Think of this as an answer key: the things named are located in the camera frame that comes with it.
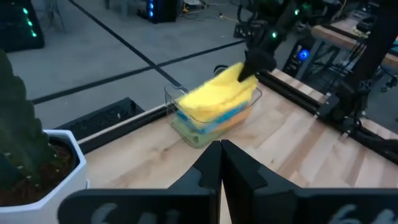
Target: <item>wooden tabletop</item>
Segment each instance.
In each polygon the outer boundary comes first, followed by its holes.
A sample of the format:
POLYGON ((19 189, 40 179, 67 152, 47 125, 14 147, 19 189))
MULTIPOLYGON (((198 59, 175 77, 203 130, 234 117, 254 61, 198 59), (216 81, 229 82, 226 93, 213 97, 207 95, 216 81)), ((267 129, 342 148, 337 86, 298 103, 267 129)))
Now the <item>wooden tabletop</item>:
MULTIPOLYGON (((324 96, 275 70, 273 75, 310 95, 324 96)), ((240 126, 222 136, 301 187, 397 187, 398 167, 372 150, 318 122, 294 103, 260 84, 263 96, 240 126)), ((373 123, 384 138, 397 135, 373 123)), ((167 188, 199 158, 162 118, 86 155, 92 188, 167 188)), ((221 223, 231 223, 224 194, 221 223)))
MULTIPOLYGON (((339 28, 345 32, 354 34, 353 27, 356 26, 357 23, 358 23, 357 20, 345 19, 345 20, 338 21, 338 22, 330 24, 330 25, 334 26, 336 28, 339 28)), ((339 34, 337 32, 334 32, 330 29, 324 28, 321 25, 315 26, 312 29, 312 34, 316 38, 327 40, 327 42, 332 43, 333 45, 336 45, 338 47, 342 47, 344 49, 351 49, 355 46, 355 43, 356 43, 355 40, 353 40, 352 38, 347 37, 342 34, 339 34)), ((382 64, 390 66, 390 67, 398 68, 398 57, 396 57, 392 54, 387 54, 386 57, 384 58, 382 64)))

